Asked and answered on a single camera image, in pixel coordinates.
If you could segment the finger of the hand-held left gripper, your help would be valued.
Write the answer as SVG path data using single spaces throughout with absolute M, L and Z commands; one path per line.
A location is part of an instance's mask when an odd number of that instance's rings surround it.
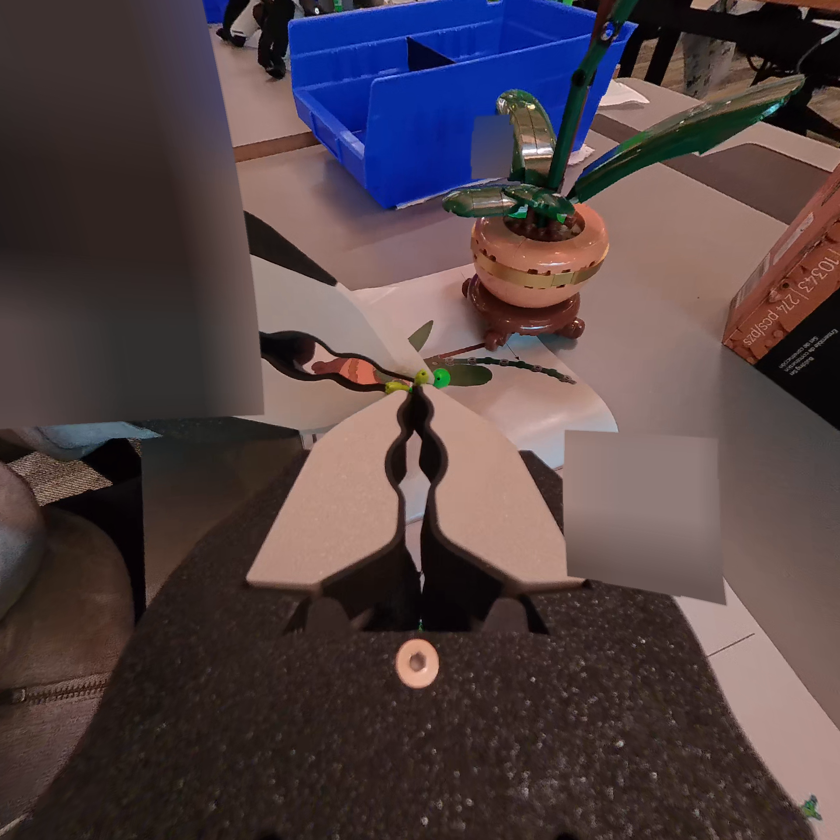
M 335 359 L 365 361 L 391 380 L 413 384 L 423 357 L 397 329 L 366 311 L 346 287 L 330 285 L 251 256 L 259 351 L 263 361 L 300 382 L 335 382 L 344 389 L 383 389 L 351 382 L 338 372 L 315 374 L 304 365 L 323 349 Z
M 322 433 L 385 397 L 387 381 L 403 379 L 403 353 L 262 353 L 262 424 Z

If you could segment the white instruction booklet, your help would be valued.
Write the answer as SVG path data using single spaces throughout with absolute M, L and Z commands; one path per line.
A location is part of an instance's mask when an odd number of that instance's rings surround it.
M 462 293 L 473 270 L 461 266 L 385 287 L 364 288 L 353 294 L 360 303 L 391 321 L 406 334 L 431 321 L 423 347 L 425 355 L 438 355 L 478 342 L 478 321 Z M 557 382 L 543 374 L 513 365 L 490 365 L 491 381 L 483 385 L 455 386 L 446 391 L 469 409 L 499 426 L 521 449 L 534 452 L 549 467 L 563 464 L 564 432 L 615 432 L 614 416 L 582 377 L 573 373 L 539 339 L 513 338 L 490 355 L 500 361 L 544 364 L 577 381 Z M 819 707 L 770 638 L 724 582 L 725 605 L 676 597 L 700 645 L 710 659 L 728 700 L 752 740 L 775 746 L 793 720 L 821 731 L 828 716 Z

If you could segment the orchid print toy box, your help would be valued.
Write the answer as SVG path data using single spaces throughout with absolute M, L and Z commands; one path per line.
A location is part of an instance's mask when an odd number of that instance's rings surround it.
M 838 173 L 731 301 L 722 343 L 839 428 Z

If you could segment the white paper towel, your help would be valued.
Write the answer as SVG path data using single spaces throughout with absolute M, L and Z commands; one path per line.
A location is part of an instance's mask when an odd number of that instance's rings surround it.
M 598 110 L 601 111 L 603 109 L 618 107 L 635 108 L 647 104 L 649 104 L 649 100 L 645 97 L 643 93 L 636 91 L 634 88 L 629 87 L 627 84 L 624 84 L 617 80 L 611 80 L 609 82 L 606 93 L 601 99 L 601 102 L 598 106 Z M 570 155 L 569 166 L 578 165 L 586 161 L 587 159 L 592 157 L 594 153 L 595 151 L 592 147 L 590 147 L 587 143 L 583 143 L 579 150 L 573 151 Z M 408 203 L 397 204 L 394 207 L 394 209 L 403 209 L 405 207 L 420 205 L 425 202 L 434 200 L 436 198 L 443 197 L 451 190 L 452 189 L 449 188 L 441 193 L 433 194 L 431 196 L 424 196 Z

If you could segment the brick-built orchid plant pot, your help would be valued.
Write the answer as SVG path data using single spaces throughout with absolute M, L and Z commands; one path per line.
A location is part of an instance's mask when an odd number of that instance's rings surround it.
M 475 220 L 470 250 L 475 276 L 463 294 L 486 321 L 484 344 L 496 350 L 512 334 L 578 338 L 580 289 L 609 250 L 606 226 L 586 201 L 650 165 L 703 154 L 768 118 L 802 87 L 793 75 L 761 82 L 730 99 L 698 106 L 635 134 L 586 167 L 564 189 L 572 144 L 596 73 L 636 2 L 600 2 L 590 44 L 571 76 L 558 132 L 541 102 L 523 90 L 497 99 L 507 179 L 446 195 L 444 210 Z

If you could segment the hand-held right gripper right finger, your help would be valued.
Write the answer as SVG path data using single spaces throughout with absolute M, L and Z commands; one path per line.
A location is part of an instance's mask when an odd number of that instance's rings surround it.
M 578 589 L 562 529 L 529 466 L 493 423 L 443 390 L 418 389 L 424 629 L 473 629 L 494 605 Z

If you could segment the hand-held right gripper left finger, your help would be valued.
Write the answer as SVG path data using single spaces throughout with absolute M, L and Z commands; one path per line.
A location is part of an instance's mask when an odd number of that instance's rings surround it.
M 372 629 L 417 629 L 419 572 L 405 542 L 414 393 L 395 392 L 309 451 L 246 575 L 249 585 L 341 604 Z

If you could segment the large blue storage bin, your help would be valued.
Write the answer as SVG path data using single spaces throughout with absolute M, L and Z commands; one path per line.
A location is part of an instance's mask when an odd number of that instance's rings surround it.
M 289 24 L 299 117 L 385 208 L 473 181 L 476 117 L 502 92 L 540 101 L 560 130 L 595 14 L 561 2 L 387 5 Z

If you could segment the person's grey hoodie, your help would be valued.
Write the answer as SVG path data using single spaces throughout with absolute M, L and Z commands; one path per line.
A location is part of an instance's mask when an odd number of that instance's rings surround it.
M 1 825 L 32 810 L 95 715 L 134 627 L 130 576 L 99 526 L 40 506 L 1 467 Z

